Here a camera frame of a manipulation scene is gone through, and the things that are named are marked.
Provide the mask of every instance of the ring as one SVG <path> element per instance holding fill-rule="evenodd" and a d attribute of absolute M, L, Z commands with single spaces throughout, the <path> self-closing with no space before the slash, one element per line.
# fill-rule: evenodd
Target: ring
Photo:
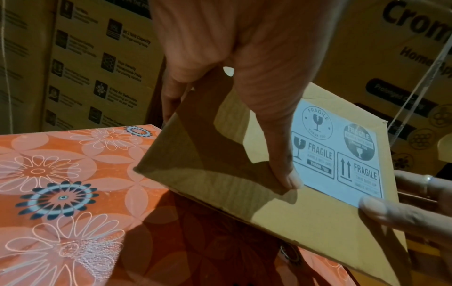
<path fill-rule="evenodd" d="M 429 183 L 430 183 L 430 181 L 433 179 L 433 176 L 431 176 L 431 175 L 425 175 L 424 176 L 424 184 L 423 184 L 423 186 L 424 186 L 424 188 L 423 188 L 423 190 L 422 190 L 422 196 L 423 197 L 427 197 L 427 198 L 429 198 L 430 196 L 428 195 L 428 185 L 429 185 Z"/>

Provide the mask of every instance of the table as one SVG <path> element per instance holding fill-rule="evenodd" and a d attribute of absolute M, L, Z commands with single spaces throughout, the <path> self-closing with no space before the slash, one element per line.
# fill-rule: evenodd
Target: table
<path fill-rule="evenodd" d="M 0 136 L 0 286 L 355 286 L 341 265 L 133 172 L 159 133 Z"/>

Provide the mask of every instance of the arrow icon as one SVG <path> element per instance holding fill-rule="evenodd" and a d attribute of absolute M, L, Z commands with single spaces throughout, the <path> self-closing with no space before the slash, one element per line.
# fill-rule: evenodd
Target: arrow icon
<path fill-rule="evenodd" d="M 348 178 L 350 178 L 350 161 L 347 162 L 347 167 L 348 167 Z"/>
<path fill-rule="evenodd" d="M 342 176 L 344 176 L 344 164 L 345 164 L 345 161 L 344 161 L 344 159 L 342 159 L 340 162 L 342 163 Z"/>

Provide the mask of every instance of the white label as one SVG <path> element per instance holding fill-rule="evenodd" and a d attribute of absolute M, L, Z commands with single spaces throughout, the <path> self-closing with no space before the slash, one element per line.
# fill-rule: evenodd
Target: white label
<path fill-rule="evenodd" d="M 295 169 L 308 187 L 355 207 L 363 196 L 383 198 L 374 132 L 302 100 L 291 138 Z"/>

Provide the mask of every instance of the blue flower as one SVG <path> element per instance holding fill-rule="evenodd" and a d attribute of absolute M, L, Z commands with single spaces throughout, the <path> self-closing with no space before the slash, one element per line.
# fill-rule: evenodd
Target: blue flower
<path fill-rule="evenodd" d="M 33 213 L 31 220 L 46 215 L 51 221 L 61 214 L 69 217 L 74 215 L 76 210 L 86 210 L 86 204 L 96 202 L 92 199 L 99 196 L 94 193 L 96 191 L 97 188 L 91 188 L 91 184 L 82 185 L 81 182 L 49 183 L 46 188 L 34 188 L 34 194 L 21 196 L 21 199 L 27 201 L 16 204 L 16 207 L 26 207 L 19 215 Z"/>
<path fill-rule="evenodd" d="M 146 130 L 142 127 L 138 127 L 138 126 L 127 126 L 124 127 L 124 129 L 133 135 L 137 135 L 139 137 L 145 137 L 145 138 L 153 138 L 151 132 L 149 130 Z"/>

